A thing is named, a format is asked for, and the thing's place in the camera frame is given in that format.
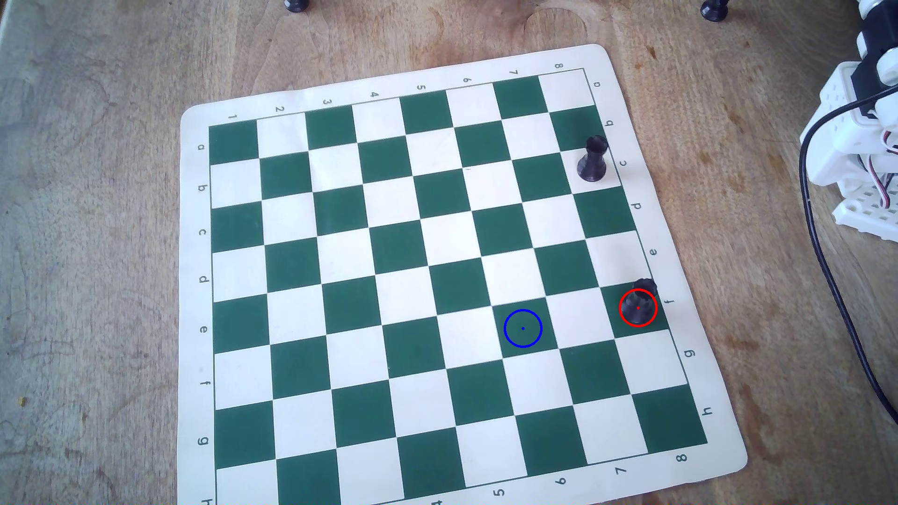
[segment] chess piece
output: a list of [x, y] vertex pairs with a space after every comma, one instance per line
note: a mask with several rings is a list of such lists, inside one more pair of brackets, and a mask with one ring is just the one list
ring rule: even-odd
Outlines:
[[577, 163], [577, 174], [584, 181], [596, 182], [605, 176], [608, 165], [605, 164], [605, 152], [608, 151], [608, 140], [601, 135], [590, 137], [586, 141], [586, 156]]
[[301, 13], [309, 8], [309, 0], [284, 0], [284, 7], [291, 13]]
[[729, 12], [726, 4], [729, 4], [729, 0], [705, 0], [701, 5], [701, 17], [711, 22], [722, 22]]
[[645, 291], [633, 291], [623, 299], [621, 314], [631, 324], [648, 323], [655, 316], [655, 300], [658, 298], [657, 286], [652, 279], [640, 279], [633, 283], [633, 288], [645, 289], [655, 299]]

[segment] black cable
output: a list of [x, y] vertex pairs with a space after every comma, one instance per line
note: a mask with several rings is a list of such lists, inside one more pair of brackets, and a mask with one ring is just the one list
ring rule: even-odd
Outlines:
[[807, 187], [807, 151], [811, 146], [811, 137], [814, 136], [814, 133], [833, 118], [836, 118], [845, 112], [853, 111], [858, 107], [863, 107], [864, 105], [876, 102], [893, 93], [898, 93], [898, 85], [892, 86], [873, 96], [843, 105], [840, 108], [827, 113], [814, 123], [814, 125], [807, 131], [805, 141], [801, 143], [801, 150], [798, 152], [798, 183], [801, 185], [801, 197], [804, 200], [805, 221], [807, 221], [807, 231], [811, 235], [811, 245], [814, 247], [817, 261], [820, 263], [821, 270], [823, 270], [823, 276], [826, 277], [826, 284], [829, 285], [830, 291], [832, 292], [832, 298], [835, 300], [836, 306], [839, 307], [839, 313], [842, 316], [842, 320], [845, 322], [845, 327], [848, 328], [848, 335], [851, 337], [851, 343], [854, 344], [854, 350], [858, 353], [860, 366], [864, 368], [864, 374], [867, 375], [867, 380], [870, 381], [870, 385], [873, 386], [873, 392], [876, 393], [879, 402], [885, 407], [885, 411], [892, 416], [892, 421], [894, 421], [895, 424], [898, 424], [898, 412], [892, 406], [892, 403], [889, 402], [885, 393], [883, 393], [883, 388], [879, 386], [879, 383], [876, 381], [876, 376], [873, 375], [873, 370], [870, 369], [870, 363], [867, 361], [867, 354], [864, 353], [864, 348], [860, 344], [858, 332], [854, 329], [854, 323], [851, 321], [848, 308], [845, 306], [845, 300], [842, 299], [839, 287], [836, 286], [836, 281], [832, 278], [830, 267], [826, 264], [826, 259], [823, 257], [823, 250], [820, 247], [820, 238], [817, 236], [817, 228], [814, 225], [814, 213], [811, 210], [811, 196]]

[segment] white square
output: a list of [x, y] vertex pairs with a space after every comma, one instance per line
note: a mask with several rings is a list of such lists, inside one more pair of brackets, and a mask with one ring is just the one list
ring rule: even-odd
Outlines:
[[305, 133], [305, 114], [287, 114], [256, 120], [259, 132], [259, 157], [289, 155], [309, 150]]
[[511, 162], [480, 164], [462, 171], [471, 210], [521, 203], [515, 167]]
[[374, 275], [374, 253], [368, 228], [318, 237], [321, 283]]
[[533, 247], [566, 244], [586, 237], [574, 195], [526, 201], [524, 217]]
[[574, 405], [587, 463], [646, 454], [646, 441], [629, 394]]
[[324, 147], [309, 151], [312, 191], [336, 190], [362, 183], [358, 144]]
[[560, 150], [548, 113], [502, 120], [502, 128], [505, 129], [508, 153], [513, 160], [550, 155]]
[[337, 448], [330, 390], [278, 398], [272, 410], [278, 459]]
[[540, 87], [549, 112], [595, 106], [593, 91], [582, 70], [540, 75]]
[[686, 384], [680, 357], [667, 330], [621, 337], [614, 343], [631, 394]]
[[311, 339], [324, 333], [321, 284], [269, 293], [271, 343]]
[[262, 201], [262, 230], [265, 244], [312, 238], [315, 226], [315, 204], [311, 193], [288, 195]]
[[527, 475], [514, 417], [463, 424], [455, 433], [466, 486]]
[[215, 302], [261, 295], [269, 288], [264, 245], [216, 252], [212, 272]]
[[330, 388], [386, 380], [387, 353], [383, 347], [383, 327], [372, 326], [328, 335]]
[[368, 505], [405, 496], [396, 439], [337, 447], [337, 468], [342, 505]]
[[216, 470], [218, 503], [277, 505], [277, 462], [259, 461]]
[[651, 277], [635, 231], [587, 238], [586, 248], [599, 286], [617, 286]]
[[471, 212], [421, 219], [421, 234], [428, 265], [480, 257], [480, 243]]
[[421, 218], [414, 178], [369, 182], [363, 188], [370, 227], [395, 225]]
[[614, 338], [599, 288], [546, 297], [559, 349]]
[[557, 349], [505, 358], [508, 393], [515, 415], [571, 405], [568, 377]]
[[446, 98], [456, 127], [502, 119], [492, 83], [446, 90]]
[[436, 321], [440, 328], [446, 368], [502, 359], [491, 307], [441, 314]]
[[494, 306], [546, 296], [533, 249], [484, 256], [483, 275]]
[[621, 185], [621, 180], [618, 179], [617, 170], [614, 168], [614, 161], [612, 160], [611, 152], [605, 153], [603, 159], [605, 160], [605, 164], [608, 165], [608, 171], [605, 172], [605, 176], [596, 182], [588, 182], [584, 181], [582, 177], [577, 174], [577, 164], [580, 163], [580, 160], [586, 156], [586, 148], [583, 149], [575, 149], [573, 151], [564, 151], [561, 153], [561, 162], [564, 164], [564, 174], [568, 177], [568, 185], [570, 186], [570, 191], [572, 193], [585, 193], [587, 191], [598, 191], [598, 190], [607, 190], [608, 188], [616, 188]]
[[390, 398], [397, 437], [455, 426], [444, 369], [390, 379]]
[[259, 158], [225, 164], [209, 169], [212, 208], [239, 205], [262, 199]]
[[356, 122], [358, 142], [405, 135], [405, 122], [398, 98], [353, 105], [352, 115]]
[[399, 270], [378, 274], [377, 301], [381, 307], [381, 324], [414, 321], [436, 315], [434, 288], [430, 269]]
[[271, 350], [267, 345], [216, 354], [216, 409], [269, 402]]
[[409, 144], [412, 175], [445, 172], [462, 168], [462, 156], [455, 140], [455, 128], [435, 129], [405, 137]]

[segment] wooden table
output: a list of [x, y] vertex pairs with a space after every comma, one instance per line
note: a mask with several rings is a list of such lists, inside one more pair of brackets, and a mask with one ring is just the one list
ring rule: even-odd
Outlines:
[[[857, 3], [12, 0], [0, 40], [0, 501], [174, 502], [179, 120], [254, 93], [595, 42], [612, 57], [749, 452], [634, 497], [894, 502], [898, 428], [814, 259], [797, 136]], [[823, 246], [898, 401], [898, 245]]]

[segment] white robot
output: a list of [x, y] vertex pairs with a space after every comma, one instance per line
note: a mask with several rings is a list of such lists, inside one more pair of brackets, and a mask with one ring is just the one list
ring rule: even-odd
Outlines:
[[[820, 107], [800, 140], [824, 114], [898, 84], [898, 0], [858, 0], [860, 61], [839, 64], [820, 92]], [[845, 200], [840, 225], [898, 242], [898, 93], [826, 123], [810, 141], [807, 174], [837, 184]]]

